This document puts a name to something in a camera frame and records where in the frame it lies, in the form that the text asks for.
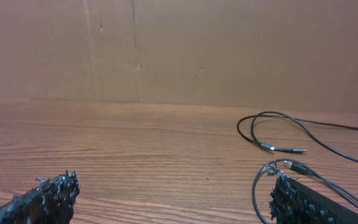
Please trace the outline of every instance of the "brown wall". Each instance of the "brown wall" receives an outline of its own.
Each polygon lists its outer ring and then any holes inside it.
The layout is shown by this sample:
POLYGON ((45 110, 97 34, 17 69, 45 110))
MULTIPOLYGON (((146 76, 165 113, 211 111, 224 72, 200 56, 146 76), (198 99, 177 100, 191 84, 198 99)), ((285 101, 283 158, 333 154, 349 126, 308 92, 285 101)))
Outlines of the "brown wall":
POLYGON ((0 0, 0 97, 358 110, 358 1, 0 0))

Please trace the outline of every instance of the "wood grain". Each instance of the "wood grain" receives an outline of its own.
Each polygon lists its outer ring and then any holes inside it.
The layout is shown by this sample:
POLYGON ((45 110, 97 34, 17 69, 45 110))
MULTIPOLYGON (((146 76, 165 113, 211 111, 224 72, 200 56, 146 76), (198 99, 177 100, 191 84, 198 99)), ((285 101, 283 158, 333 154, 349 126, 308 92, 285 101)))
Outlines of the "wood grain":
MULTIPOLYGON (((323 149, 288 121, 261 119, 257 135, 276 146, 309 149, 307 154, 270 154, 245 142, 237 120, 259 111, 0 99, 0 206, 35 187, 36 177, 68 169, 82 184, 72 223, 259 223, 251 184, 263 164, 281 157, 309 164, 358 196, 358 164, 323 149)), ((283 112, 358 126, 358 114, 283 112)), ((308 127, 358 157, 358 132, 308 127)), ((319 181, 286 173, 349 206, 319 181)), ((274 182, 263 177, 257 186, 267 218, 274 182)))

